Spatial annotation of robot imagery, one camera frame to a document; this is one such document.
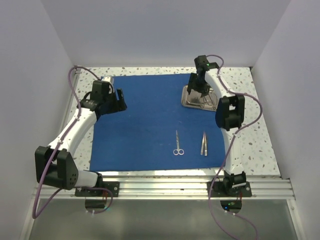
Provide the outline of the steel instrument tray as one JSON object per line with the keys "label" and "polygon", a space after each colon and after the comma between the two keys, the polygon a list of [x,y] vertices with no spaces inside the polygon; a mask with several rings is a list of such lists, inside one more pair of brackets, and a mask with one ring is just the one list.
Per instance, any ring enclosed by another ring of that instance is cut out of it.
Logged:
{"label": "steel instrument tray", "polygon": [[[182,89],[181,105],[186,108],[204,110],[204,109],[200,109],[201,93],[198,93],[197,91],[192,90],[191,93],[188,94],[187,87],[188,86],[185,85]],[[214,105],[215,105],[215,110],[211,111],[211,112],[215,112],[218,107],[218,102],[219,102],[218,97],[212,88],[210,88],[208,95],[213,100]]]}

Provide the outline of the blue surgical cloth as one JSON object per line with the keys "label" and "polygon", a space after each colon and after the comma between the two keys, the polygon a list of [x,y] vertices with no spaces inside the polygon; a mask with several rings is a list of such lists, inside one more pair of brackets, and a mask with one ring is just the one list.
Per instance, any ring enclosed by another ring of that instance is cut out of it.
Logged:
{"label": "blue surgical cloth", "polygon": [[[117,76],[126,110],[106,114],[93,127],[90,170],[156,171],[219,167],[225,157],[215,112],[182,106],[188,74]],[[184,155],[174,155],[176,130]],[[207,156],[201,155],[203,133]]]}

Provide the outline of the steel tweezers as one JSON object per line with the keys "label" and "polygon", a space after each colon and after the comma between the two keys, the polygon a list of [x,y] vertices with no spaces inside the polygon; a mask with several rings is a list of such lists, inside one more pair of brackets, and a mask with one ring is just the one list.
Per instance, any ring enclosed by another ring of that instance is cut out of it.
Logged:
{"label": "steel tweezers", "polygon": [[202,142],[201,142],[200,155],[203,155],[203,154],[204,154],[204,148],[205,148],[205,136],[206,136],[206,133],[205,133],[205,132],[203,132]]}
{"label": "steel tweezers", "polygon": [[203,150],[202,153],[206,157],[208,155],[208,140],[207,140],[207,134],[203,133]]}

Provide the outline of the steel surgical scissors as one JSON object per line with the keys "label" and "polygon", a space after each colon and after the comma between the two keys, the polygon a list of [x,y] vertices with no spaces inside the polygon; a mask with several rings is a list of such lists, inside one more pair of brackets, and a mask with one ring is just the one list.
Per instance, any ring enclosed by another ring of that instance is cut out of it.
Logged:
{"label": "steel surgical scissors", "polygon": [[176,148],[173,150],[173,154],[175,156],[182,156],[184,155],[185,152],[182,148],[180,148],[179,133],[177,130],[175,131],[175,139],[176,139]]}

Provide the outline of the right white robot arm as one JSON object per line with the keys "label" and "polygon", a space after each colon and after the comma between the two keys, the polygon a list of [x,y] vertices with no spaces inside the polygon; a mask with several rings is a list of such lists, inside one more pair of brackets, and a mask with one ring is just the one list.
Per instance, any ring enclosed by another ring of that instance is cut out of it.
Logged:
{"label": "right white robot arm", "polygon": [[237,196],[246,187],[247,178],[240,160],[240,144],[236,142],[237,131],[242,127],[245,112],[245,97],[235,93],[223,80],[221,67],[209,62],[206,55],[194,59],[196,73],[192,73],[187,92],[196,91],[203,97],[213,90],[218,98],[215,112],[216,125],[221,129],[225,157],[220,167],[224,178],[215,176],[208,187],[208,196]]}

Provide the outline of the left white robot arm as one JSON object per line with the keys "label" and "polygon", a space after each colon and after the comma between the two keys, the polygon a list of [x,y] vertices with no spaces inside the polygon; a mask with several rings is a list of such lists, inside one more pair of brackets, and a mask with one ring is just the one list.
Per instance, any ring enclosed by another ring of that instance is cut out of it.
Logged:
{"label": "left white robot arm", "polygon": [[63,131],[48,146],[35,150],[36,180],[58,189],[86,188],[92,196],[103,193],[97,172],[78,169],[74,154],[88,130],[103,115],[127,109],[122,89],[114,88],[114,78],[103,77],[92,83],[91,92],[79,102],[77,111]]}

